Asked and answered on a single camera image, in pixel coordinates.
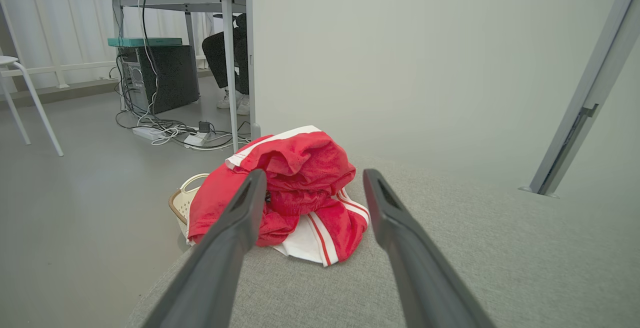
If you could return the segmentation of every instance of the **power strip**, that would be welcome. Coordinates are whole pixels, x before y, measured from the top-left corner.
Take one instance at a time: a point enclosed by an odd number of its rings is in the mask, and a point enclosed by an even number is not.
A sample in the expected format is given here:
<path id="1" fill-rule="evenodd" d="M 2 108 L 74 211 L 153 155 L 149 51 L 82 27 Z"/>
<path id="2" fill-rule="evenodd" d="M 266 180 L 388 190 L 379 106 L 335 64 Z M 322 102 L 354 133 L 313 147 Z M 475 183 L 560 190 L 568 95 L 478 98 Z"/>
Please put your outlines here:
<path id="1" fill-rule="evenodd" d="M 198 148 L 206 148 L 204 144 L 210 136 L 211 132 L 189 133 L 189 136 L 184 140 L 184 147 L 192 148 L 192 146 L 197 146 Z"/>
<path id="2" fill-rule="evenodd" d="M 155 141 L 156 139 L 167 137 L 164 132 L 162 132 L 162 130 L 149 126 L 135 127 L 131 130 L 133 131 L 133 134 L 138 135 L 142 138 L 149 139 L 150 141 Z"/>

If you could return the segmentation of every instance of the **gray fabric surface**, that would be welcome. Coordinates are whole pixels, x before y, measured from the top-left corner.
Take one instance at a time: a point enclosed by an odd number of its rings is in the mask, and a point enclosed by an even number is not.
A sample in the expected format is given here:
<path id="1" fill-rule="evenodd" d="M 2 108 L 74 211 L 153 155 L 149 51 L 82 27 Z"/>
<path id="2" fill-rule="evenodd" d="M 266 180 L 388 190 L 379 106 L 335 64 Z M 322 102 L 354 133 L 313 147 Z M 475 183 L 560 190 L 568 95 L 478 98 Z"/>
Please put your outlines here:
<path id="1" fill-rule="evenodd" d="M 347 191 L 365 203 L 362 169 L 382 172 L 498 327 L 634 327 L 640 322 L 640 209 L 570 203 L 350 157 Z M 144 319 L 185 253 L 132 312 Z M 369 229 L 346 262 L 323 268 L 271 248 L 244 260 L 234 328 L 403 327 L 386 253 Z"/>

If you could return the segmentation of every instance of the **teal box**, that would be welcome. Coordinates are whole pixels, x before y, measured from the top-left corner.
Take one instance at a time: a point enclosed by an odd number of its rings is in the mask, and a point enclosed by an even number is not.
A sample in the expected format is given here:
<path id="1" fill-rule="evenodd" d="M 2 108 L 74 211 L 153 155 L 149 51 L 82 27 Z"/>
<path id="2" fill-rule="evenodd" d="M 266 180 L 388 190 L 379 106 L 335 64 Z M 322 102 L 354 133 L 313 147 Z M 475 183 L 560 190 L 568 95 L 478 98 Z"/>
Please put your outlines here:
<path id="1" fill-rule="evenodd" d="M 111 47 L 144 47 L 144 38 L 108 38 L 107 43 Z M 158 38 L 153 37 L 148 39 L 147 46 L 182 46 L 182 38 Z"/>

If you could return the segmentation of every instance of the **basket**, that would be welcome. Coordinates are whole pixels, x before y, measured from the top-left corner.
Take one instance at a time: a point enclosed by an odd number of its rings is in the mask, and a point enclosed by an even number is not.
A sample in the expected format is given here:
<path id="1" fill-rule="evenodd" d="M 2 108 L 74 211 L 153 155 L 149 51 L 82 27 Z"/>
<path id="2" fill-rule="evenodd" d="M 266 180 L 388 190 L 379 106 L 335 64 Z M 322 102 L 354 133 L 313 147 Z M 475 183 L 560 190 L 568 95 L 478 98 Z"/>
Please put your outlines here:
<path id="1" fill-rule="evenodd" d="M 192 184 L 194 181 L 199 180 L 200 178 L 206 178 L 209 176 L 209 173 L 201 173 L 192 176 L 185 180 L 180 186 L 180 189 L 176 191 L 169 197 L 169 208 L 175 217 L 178 219 L 178 225 L 180 226 L 180 230 L 184 235 L 184 238 L 187 239 L 189 235 L 189 207 L 192 205 L 192 201 L 198 193 L 198 189 L 200 187 L 195 187 L 194 189 L 187 190 L 187 186 Z"/>

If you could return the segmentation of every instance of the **white sneaker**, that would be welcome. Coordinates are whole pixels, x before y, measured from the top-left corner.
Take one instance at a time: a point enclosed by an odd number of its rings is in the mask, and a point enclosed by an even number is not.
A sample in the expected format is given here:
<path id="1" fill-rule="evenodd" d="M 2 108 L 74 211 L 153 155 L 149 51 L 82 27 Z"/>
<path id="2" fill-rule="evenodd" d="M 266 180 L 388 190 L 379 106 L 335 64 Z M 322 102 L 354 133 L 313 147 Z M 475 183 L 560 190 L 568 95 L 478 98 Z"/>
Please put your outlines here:
<path id="1" fill-rule="evenodd" d="M 223 109 L 223 110 L 228 110 L 230 105 L 229 105 L 229 90 L 225 89 L 224 90 L 224 98 L 220 99 L 217 101 L 217 107 L 219 109 Z"/>
<path id="2" fill-rule="evenodd" d="M 238 109 L 235 111 L 235 113 L 237 113 L 239 116 L 248 116 L 249 112 L 251 112 L 249 94 L 238 93 L 236 97 L 238 96 L 242 96 L 242 98 L 240 98 L 240 103 L 238 103 Z"/>

